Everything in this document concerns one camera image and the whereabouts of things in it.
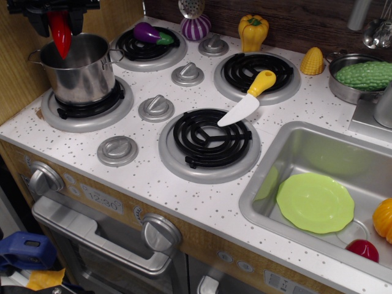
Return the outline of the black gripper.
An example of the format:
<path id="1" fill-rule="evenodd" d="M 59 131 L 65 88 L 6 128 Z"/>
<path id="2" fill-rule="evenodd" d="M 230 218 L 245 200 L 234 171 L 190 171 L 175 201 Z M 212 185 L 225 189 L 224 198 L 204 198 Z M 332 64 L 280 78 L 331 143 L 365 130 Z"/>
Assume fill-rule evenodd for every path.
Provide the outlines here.
<path id="1" fill-rule="evenodd" d="M 84 10 L 100 9 L 100 1 L 93 0 L 31 0 L 7 1 L 10 14 L 26 12 L 32 27 L 42 37 L 49 37 L 47 12 L 68 10 L 69 28 L 73 36 L 83 30 Z"/>

